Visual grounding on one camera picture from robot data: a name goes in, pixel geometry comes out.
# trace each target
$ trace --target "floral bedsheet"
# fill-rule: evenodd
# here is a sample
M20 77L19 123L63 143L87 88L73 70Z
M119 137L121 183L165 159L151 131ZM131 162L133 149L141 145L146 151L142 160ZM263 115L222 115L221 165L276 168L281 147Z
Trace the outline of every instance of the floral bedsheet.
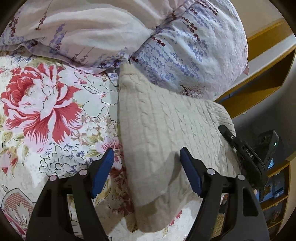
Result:
M187 204L157 233L137 228L123 165L118 89L106 73L85 74L22 47L0 52L0 79L0 205L23 238L48 177L72 176L110 147L114 165L93 200L109 239L185 240L199 202ZM73 198L68 198L73 230L82 237Z

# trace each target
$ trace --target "cable knit pattern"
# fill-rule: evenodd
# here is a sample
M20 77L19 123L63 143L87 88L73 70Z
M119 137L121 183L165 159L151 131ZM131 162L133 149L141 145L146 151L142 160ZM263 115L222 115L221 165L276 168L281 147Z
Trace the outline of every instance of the cable knit pattern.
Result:
M234 177L237 160L218 126L235 130L221 105L153 85L129 63L120 67L119 88L121 138L138 228L155 232L196 199L180 149L186 146L206 167Z

